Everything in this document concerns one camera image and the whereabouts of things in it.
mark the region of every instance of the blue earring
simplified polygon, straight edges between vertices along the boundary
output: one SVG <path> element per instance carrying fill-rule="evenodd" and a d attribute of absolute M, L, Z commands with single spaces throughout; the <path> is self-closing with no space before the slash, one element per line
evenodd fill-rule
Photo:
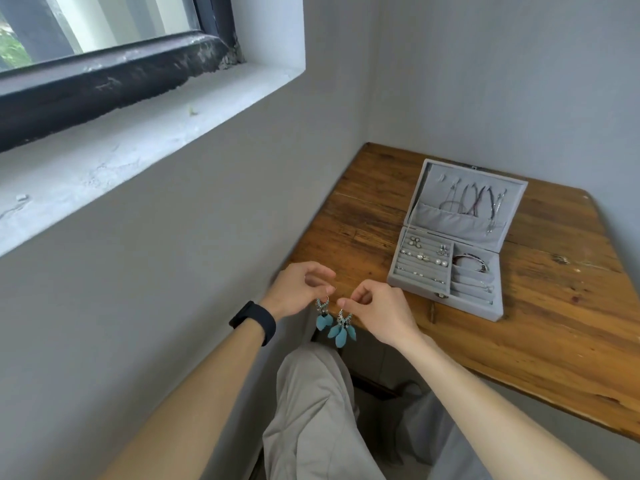
<path fill-rule="evenodd" d="M 316 318 L 316 328 L 318 330 L 324 329 L 333 323 L 333 317 L 328 311 L 329 297 L 326 297 L 324 303 L 320 302 L 320 298 L 316 298 L 316 309 L 318 310 L 318 318 Z"/>
<path fill-rule="evenodd" d="M 345 317 L 342 314 L 342 310 L 340 310 L 338 312 L 337 324 L 331 327 L 329 335 L 327 335 L 330 339 L 335 337 L 335 346 L 339 349 L 343 348 L 347 343 L 347 334 L 349 334 L 352 340 L 356 339 L 356 329 L 351 325 L 352 316 L 352 314 L 348 314 Z"/>

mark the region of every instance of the wood grain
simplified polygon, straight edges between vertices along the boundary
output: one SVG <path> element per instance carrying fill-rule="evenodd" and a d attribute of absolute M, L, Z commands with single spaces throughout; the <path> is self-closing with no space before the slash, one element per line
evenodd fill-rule
<path fill-rule="evenodd" d="M 334 269 L 336 298 L 386 281 L 426 157 L 365 144 L 291 260 Z M 589 195 L 525 180 L 500 253 L 503 320 L 407 293 L 418 325 L 470 370 L 640 441 L 640 301 Z"/>

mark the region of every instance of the green foliage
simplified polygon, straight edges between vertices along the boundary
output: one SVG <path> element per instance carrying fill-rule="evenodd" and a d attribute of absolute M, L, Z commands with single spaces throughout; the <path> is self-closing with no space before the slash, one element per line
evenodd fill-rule
<path fill-rule="evenodd" d="M 10 32 L 0 29 L 0 57 L 12 69 L 31 65 L 33 62 L 22 44 Z"/>

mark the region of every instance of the open jewelry box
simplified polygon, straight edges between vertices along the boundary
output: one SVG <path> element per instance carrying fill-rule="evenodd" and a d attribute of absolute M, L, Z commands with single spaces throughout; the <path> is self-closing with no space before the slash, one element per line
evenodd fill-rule
<path fill-rule="evenodd" d="M 526 188 L 523 180 L 425 160 L 387 282 L 498 321 L 499 252 Z"/>

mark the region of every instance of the hand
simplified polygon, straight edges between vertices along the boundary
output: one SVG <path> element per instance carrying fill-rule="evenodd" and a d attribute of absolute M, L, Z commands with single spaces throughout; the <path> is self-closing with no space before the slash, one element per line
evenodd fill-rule
<path fill-rule="evenodd" d="M 292 263 L 278 273 L 260 302 L 276 321 L 295 315 L 311 301 L 331 295 L 335 288 L 324 281 L 335 278 L 335 272 L 313 261 Z"/>
<path fill-rule="evenodd" d="M 340 298 L 338 306 L 353 313 L 367 330 L 385 344 L 399 348 L 407 338 L 420 336 L 409 304 L 400 288 L 365 280 L 351 294 Z"/>

